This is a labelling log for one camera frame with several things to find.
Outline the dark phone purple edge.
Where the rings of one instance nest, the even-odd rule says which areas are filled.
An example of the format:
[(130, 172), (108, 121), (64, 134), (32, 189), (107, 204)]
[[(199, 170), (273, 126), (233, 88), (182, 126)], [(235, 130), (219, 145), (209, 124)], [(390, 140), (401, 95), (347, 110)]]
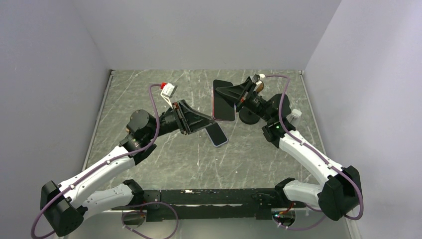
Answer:
[(216, 91), (219, 87), (231, 87), (233, 83), (215, 79), (212, 82), (212, 117), (219, 121), (235, 121), (234, 104), (226, 101), (223, 96)]

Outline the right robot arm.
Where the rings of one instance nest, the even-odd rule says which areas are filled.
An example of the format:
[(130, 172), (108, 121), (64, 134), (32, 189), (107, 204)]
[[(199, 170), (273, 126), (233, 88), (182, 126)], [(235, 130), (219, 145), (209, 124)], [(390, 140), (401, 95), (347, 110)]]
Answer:
[(363, 217), (364, 202), (360, 173), (352, 165), (344, 167), (311, 145), (297, 130), (300, 111), (290, 108), (287, 88), (271, 99), (259, 95), (266, 75), (248, 77), (242, 84), (215, 86), (214, 96), (219, 96), (233, 106), (239, 116), (251, 113), (262, 127), (266, 140), (294, 157), (317, 180), (317, 184), (303, 183), (288, 178), (278, 184), (275, 202), (286, 207), (291, 202), (301, 202), (315, 207), (327, 218), (337, 221), (342, 217), (359, 220)]

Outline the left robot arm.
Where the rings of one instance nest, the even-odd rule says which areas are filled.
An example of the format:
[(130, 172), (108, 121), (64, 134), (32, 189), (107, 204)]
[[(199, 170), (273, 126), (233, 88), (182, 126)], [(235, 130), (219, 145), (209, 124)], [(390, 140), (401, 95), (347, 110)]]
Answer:
[(192, 134), (214, 122), (211, 116), (192, 109), (184, 100), (173, 103), (161, 115), (134, 111), (126, 126), (126, 137), (108, 155), (68, 180), (59, 184), (49, 181), (42, 186), (41, 214), (53, 233), (63, 237), (100, 212), (121, 206), (139, 208), (144, 192), (134, 180), (126, 180), (110, 190), (98, 188), (146, 159), (155, 150), (159, 136), (174, 131)]

